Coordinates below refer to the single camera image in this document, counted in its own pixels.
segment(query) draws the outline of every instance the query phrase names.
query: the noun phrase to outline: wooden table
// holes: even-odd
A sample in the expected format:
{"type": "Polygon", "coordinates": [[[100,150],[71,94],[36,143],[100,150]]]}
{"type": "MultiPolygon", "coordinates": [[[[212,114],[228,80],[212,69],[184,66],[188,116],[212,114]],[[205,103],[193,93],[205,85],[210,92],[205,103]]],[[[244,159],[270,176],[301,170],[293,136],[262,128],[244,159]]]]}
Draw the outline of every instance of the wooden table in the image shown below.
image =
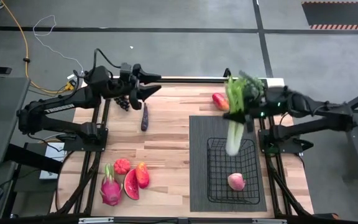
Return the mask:
{"type": "MultiPolygon", "coordinates": [[[[283,80],[268,79],[268,84],[283,85],[283,80]]],[[[262,153],[259,153],[259,159],[267,203],[266,212],[190,212],[189,116],[222,115],[211,101],[211,95],[216,92],[224,93],[223,84],[162,84],[162,89],[146,101],[149,108],[147,132],[140,130],[142,110],[126,112],[112,101],[107,124],[108,145],[101,158],[92,216],[274,217],[266,162],[262,153]],[[98,191],[104,175],[104,165],[113,164],[119,158],[129,159],[133,167],[142,161],[145,162],[149,168],[150,185],[147,189],[140,189],[139,200],[131,200],[122,193],[122,202],[118,206],[110,207],[101,202],[98,191]]],[[[74,122],[91,121],[92,113],[93,110],[77,108],[74,122]]],[[[280,117],[275,117],[275,121],[278,123],[280,117]]],[[[292,118],[286,116],[283,124],[293,124],[292,118]]],[[[256,130],[259,126],[259,121],[255,120],[256,130]]],[[[58,186],[59,208],[78,185],[84,154],[74,152],[63,167],[58,186]]],[[[313,213],[302,162],[292,154],[283,154],[282,161],[288,188],[302,206],[313,213]]],[[[284,212],[282,192],[277,184],[276,188],[280,208],[284,212]]],[[[84,191],[81,211],[86,204],[87,196],[88,188],[84,191]]]]}

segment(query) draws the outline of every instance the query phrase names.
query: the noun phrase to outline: black wire basket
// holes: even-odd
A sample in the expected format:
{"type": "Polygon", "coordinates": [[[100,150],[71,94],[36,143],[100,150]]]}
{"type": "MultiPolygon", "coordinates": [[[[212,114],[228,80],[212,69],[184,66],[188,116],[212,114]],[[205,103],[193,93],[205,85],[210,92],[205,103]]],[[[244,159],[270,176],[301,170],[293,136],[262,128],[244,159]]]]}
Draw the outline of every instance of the black wire basket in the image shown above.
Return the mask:
{"type": "Polygon", "coordinates": [[[256,205],[260,202],[257,153],[250,139],[243,139],[236,156],[226,154],[226,138],[209,138],[207,142],[208,200],[216,203],[256,205]],[[227,177],[240,173],[246,180],[241,191],[231,189],[227,177]]]}

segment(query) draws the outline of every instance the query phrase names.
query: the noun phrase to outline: warning stripe tape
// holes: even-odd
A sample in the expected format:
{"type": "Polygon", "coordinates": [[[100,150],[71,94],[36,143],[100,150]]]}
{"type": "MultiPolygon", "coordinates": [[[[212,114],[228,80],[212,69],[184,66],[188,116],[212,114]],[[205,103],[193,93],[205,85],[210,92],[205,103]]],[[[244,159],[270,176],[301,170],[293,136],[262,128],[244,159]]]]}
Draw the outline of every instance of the warning stripe tape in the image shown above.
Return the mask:
{"type": "Polygon", "coordinates": [[[310,1],[310,2],[301,2],[302,4],[316,4],[316,3],[324,3],[324,4],[358,4],[357,1],[350,2],[340,2],[340,1],[310,1]]]}
{"type": "Polygon", "coordinates": [[[358,25],[315,24],[310,29],[358,30],[358,25]]]}

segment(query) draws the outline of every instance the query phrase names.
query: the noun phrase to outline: bunch of grapes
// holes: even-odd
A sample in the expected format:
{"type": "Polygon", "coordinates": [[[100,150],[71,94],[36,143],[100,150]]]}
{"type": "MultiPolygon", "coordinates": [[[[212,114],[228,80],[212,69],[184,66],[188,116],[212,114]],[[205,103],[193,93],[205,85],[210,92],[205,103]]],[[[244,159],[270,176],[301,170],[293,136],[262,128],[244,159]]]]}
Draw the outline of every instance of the bunch of grapes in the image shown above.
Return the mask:
{"type": "Polygon", "coordinates": [[[125,96],[115,97],[114,101],[124,110],[129,111],[129,100],[125,96]]]}

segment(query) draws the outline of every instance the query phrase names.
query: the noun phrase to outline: concrete floor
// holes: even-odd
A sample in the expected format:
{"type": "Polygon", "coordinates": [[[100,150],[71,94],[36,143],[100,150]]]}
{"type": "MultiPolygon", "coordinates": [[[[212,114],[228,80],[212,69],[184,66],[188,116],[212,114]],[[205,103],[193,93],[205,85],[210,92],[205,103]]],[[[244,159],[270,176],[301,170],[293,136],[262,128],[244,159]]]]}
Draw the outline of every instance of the concrete floor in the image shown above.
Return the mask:
{"type": "MultiPolygon", "coordinates": [[[[232,28],[256,29],[251,0],[6,0],[23,26],[56,15],[58,26],[232,28]]],[[[259,0],[265,29],[309,29],[299,0],[259,0]]],[[[44,21],[43,26],[53,25],[44,21]]],[[[0,26],[14,26],[0,10],[0,26]]],[[[59,89],[75,62],[42,47],[31,32],[30,77],[45,88],[59,89]]],[[[226,67],[266,77],[258,34],[212,33],[72,33],[52,32],[42,40],[90,69],[93,50],[101,48],[116,63],[141,63],[144,70],[167,76],[221,77],[226,67]]],[[[316,100],[347,101],[358,95],[358,35],[266,35],[274,77],[316,100]]],[[[23,77],[24,45],[19,32],[0,31],[0,66],[13,68],[11,76],[23,77]]],[[[99,64],[106,64],[103,59],[99,64]]],[[[30,93],[25,103],[43,96],[30,93]]],[[[71,120],[73,110],[56,114],[71,120]]],[[[309,118],[297,119],[296,123],[309,118]]],[[[40,133],[40,137],[50,133],[40,133]]],[[[307,134],[315,147],[305,152],[306,176],[316,213],[337,213],[358,221],[358,182],[344,183],[342,175],[352,164],[344,133],[307,134]]],[[[31,140],[16,131],[14,144],[31,140]]],[[[51,192],[20,194],[14,211],[22,216],[47,213],[51,192]]]]}

